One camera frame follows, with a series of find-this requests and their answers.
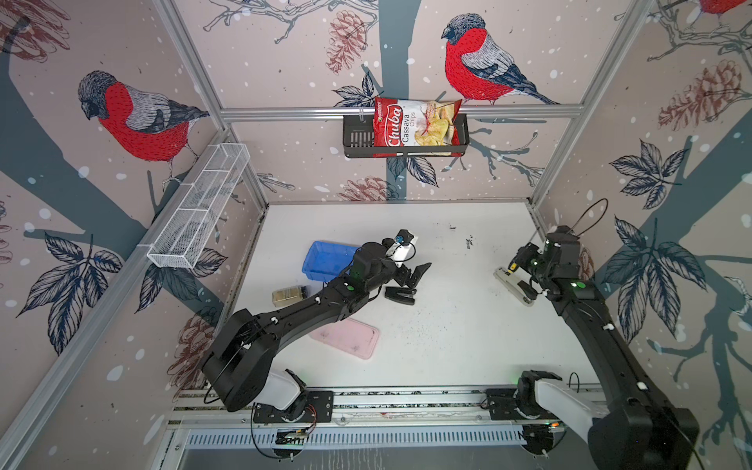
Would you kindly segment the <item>pink plastic tray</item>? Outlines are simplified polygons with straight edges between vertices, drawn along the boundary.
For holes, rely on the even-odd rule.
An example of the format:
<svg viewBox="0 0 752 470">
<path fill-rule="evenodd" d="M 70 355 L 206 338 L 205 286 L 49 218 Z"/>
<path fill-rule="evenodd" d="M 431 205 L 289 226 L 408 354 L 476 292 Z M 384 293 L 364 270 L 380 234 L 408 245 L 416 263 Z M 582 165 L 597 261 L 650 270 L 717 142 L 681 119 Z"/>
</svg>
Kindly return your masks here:
<svg viewBox="0 0 752 470">
<path fill-rule="evenodd" d="M 366 323 L 347 318 L 324 325 L 309 333 L 309 337 L 340 352 L 369 360 L 376 349 L 380 331 Z"/>
</svg>

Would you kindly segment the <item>red chips bag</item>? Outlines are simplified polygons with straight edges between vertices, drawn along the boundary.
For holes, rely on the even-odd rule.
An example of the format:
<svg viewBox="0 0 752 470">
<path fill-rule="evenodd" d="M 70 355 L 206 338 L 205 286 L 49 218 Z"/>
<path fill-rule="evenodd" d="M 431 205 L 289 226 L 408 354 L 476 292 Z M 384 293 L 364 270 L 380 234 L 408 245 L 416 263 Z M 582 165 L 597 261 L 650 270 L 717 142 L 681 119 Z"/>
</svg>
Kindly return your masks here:
<svg viewBox="0 0 752 470">
<path fill-rule="evenodd" d="M 462 101 L 437 102 L 376 98 L 373 132 L 377 149 L 457 147 L 462 144 Z"/>
</svg>

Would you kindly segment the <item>small olive box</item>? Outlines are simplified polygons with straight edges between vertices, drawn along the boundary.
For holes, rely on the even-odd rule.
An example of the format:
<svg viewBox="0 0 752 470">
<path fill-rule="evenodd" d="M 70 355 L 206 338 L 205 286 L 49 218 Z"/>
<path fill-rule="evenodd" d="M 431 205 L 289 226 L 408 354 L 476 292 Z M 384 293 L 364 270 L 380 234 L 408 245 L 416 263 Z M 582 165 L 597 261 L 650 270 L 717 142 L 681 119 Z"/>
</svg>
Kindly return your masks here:
<svg viewBox="0 0 752 470">
<path fill-rule="evenodd" d="M 272 303 L 274 307 L 283 309 L 284 307 L 289 307 L 303 301 L 306 297 L 306 286 L 293 286 L 274 291 L 272 293 Z"/>
</svg>

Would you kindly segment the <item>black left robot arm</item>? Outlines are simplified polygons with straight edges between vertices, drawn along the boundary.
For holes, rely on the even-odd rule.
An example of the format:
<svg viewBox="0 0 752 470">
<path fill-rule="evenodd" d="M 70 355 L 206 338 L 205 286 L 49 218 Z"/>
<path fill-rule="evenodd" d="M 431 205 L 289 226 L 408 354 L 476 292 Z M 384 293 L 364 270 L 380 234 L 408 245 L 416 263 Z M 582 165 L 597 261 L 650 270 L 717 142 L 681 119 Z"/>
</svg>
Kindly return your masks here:
<svg viewBox="0 0 752 470">
<path fill-rule="evenodd" d="M 397 241 L 390 246 L 367 242 L 311 297 L 270 313 L 253 315 L 246 309 L 233 313 L 199 362 L 225 409 L 235 412 L 254 403 L 280 351 L 320 327 L 354 315 L 375 299 L 372 291 L 395 281 L 413 294 L 432 264 L 407 268 L 396 258 L 399 248 Z"/>
</svg>

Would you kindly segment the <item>aluminium corner post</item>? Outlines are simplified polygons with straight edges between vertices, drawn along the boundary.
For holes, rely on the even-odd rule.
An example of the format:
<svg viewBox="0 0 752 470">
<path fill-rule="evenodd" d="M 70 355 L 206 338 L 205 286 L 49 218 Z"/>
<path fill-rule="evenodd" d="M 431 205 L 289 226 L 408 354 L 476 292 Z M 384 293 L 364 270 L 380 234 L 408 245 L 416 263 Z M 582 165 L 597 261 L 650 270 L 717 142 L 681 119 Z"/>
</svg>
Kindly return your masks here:
<svg viewBox="0 0 752 470">
<path fill-rule="evenodd" d="M 174 0 L 154 0 L 153 3 L 187 70 L 188 76 L 192 79 L 207 111 L 210 113 L 215 128 L 225 134 L 226 141 L 240 143 L 241 140 L 232 125 L 222 116 L 224 109 L 219 99 L 219 92 L 213 86 L 208 67 L 202 61 L 188 27 L 179 13 L 177 2 Z"/>
</svg>

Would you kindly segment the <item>blue plastic bin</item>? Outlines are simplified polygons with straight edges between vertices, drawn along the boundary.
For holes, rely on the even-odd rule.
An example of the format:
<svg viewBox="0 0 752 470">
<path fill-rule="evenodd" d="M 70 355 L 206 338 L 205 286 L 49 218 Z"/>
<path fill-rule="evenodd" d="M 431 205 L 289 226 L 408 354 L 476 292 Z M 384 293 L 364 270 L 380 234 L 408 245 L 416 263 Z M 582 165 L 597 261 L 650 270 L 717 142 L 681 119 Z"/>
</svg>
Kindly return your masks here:
<svg viewBox="0 0 752 470">
<path fill-rule="evenodd" d="M 315 241 L 305 257 L 302 272 L 311 281 L 328 283 L 353 260 L 358 247 Z"/>
</svg>

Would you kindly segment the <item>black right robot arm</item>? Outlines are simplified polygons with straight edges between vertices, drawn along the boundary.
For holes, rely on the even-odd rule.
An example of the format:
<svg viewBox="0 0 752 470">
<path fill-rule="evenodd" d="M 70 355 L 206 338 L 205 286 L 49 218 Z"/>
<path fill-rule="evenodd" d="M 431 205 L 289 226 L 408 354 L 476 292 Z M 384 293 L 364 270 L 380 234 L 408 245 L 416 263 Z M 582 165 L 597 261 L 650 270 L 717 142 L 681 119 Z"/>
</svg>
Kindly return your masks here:
<svg viewBox="0 0 752 470">
<path fill-rule="evenodd" d="M 597 374 L 603 403 L 587 399 L 552 372 L 527 370 L 516 389 L 489 389 L 481 408 L 493 421 L 554 418 L 587 443 L 599 469 L 685 469 L 699 432 L 688 409 L 678 409 L 651 381 L 610 320 L 603 295 L 579 278 L 581 244 L 568 226 L 544 246 L 521 247 L 501 281 L 523 301 L 544 296 L 583 347 Z"/>
</svg>

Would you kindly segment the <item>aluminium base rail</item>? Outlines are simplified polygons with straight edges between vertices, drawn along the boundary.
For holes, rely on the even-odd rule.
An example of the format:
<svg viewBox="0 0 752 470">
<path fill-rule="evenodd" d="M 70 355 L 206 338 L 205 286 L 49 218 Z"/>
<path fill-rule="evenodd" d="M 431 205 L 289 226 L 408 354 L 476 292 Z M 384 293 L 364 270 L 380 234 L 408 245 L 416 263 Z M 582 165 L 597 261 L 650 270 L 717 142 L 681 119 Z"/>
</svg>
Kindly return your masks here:
<svg viewBox="0 0 752 470">
<path fill-rule="evenodd" d="M 319 427 L 380 427 L 421 425 L 548 424 L 542 420 L 493 421 L 482 409 L 487 389 L 512 388 L 492 386 L 430 387 L 332 387 L 311 391 L 332 391 L 334 405 L 329 423 Z M 242 428 L 250 422 L 255 405 L 229 412 L 215 394 L 203 390 L 182 393 L 170 417 L 168 428 Z"/>
</svg>

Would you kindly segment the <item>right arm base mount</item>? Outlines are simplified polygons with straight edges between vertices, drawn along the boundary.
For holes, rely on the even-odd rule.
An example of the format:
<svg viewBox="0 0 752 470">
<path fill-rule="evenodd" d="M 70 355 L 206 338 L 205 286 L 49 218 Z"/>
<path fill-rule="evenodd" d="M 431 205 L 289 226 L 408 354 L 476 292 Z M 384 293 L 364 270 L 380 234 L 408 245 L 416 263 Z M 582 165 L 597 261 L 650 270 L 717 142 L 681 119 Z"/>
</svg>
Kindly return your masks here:
<svg viewBox="0 0 752 470">
<path fill-rule="evenodd" d="M 485 409 L 493 421 L 542 420 L 558 421 L 551 412 L 539 407 L 521 405 L 517 398 L 518 391 L 512 388 L 487 389 L 481 408 Z"/>
</svg>

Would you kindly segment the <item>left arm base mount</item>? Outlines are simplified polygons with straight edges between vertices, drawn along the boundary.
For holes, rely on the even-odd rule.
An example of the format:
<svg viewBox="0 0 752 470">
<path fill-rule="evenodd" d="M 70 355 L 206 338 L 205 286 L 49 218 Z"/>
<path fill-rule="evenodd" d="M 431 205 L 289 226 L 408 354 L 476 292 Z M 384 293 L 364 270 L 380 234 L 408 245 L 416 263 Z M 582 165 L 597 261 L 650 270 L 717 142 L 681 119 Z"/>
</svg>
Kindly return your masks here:
<svg viewBox="0 0 752 470">
<path fill-rule="evenodd" d="M 257 405 L 256 424 L 318 424 L 332 419 L 334 393 L 332 391 L 304 391 L 287 407 L 277 409 L 271 405 Z"/>
</svg>

